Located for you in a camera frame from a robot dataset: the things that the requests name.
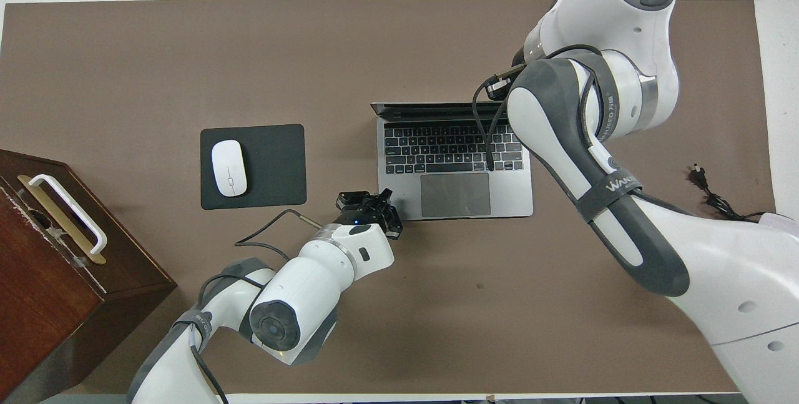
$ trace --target white mouse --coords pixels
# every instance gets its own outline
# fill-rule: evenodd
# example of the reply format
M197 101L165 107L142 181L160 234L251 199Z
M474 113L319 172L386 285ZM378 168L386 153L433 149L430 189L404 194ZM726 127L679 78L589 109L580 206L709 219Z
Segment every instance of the white mouse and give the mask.
M245 159L239 142L223 140L214 145L211 148L211 165L221 194L233 197L247 191Z

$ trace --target laptop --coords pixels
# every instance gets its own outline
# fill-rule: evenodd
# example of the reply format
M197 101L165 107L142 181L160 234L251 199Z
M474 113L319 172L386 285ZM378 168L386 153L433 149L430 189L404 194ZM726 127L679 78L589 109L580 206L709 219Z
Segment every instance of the laptop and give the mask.
M500 102L479 102L483 127ZM530 152L500 117L491 136L494 171L471 103L374 102L377 183L403 220L485 219L533 214Z

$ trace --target wooden box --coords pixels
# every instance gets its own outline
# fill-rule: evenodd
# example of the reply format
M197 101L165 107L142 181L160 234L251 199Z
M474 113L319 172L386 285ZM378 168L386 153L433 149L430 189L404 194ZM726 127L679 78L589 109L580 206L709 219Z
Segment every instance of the wooden box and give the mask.
M67 165L0 150L0 401L78 384L174 288Z

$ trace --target white robotic arm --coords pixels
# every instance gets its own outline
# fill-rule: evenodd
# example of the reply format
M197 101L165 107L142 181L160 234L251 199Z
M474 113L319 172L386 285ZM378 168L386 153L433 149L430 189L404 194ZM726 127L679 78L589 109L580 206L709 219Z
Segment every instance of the white robotic arm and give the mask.
M790 402L799 395L799 239L653 199L602 145L674 108L673 6L557 0L525 42L508 118L625 271L694 321L745 398Z
M249 258L209 279L197 304L178 318L140 367L128 402L217 404L199 352L220 327L236 330L283 363L314 359L336 325L340 294L394 262L387 237L398 238L402 224L390 196L390 190L340 194L340 216L320 228L277 273Z

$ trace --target table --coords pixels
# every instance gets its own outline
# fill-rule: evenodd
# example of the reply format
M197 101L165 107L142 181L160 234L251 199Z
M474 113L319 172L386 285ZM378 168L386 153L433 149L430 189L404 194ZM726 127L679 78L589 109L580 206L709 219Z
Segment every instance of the table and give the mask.
M461 101L507 66L548 2L214 0L9 5L0 144L63 160L180 285L80 386L123 393L232 248L280 208L203 211L203 128L305 126L308 202L376 188L372 101ZM773 197L751 2L679 2L681 97L665 125L608 148L645 189L708 215L701 162L736 208ZM286 368L220 332L205 358L229 393L733 392L679 310L615 264L534 164L530 219L408 222L396 264L342 296L317 361ZM280 222L270 243L311 236Z

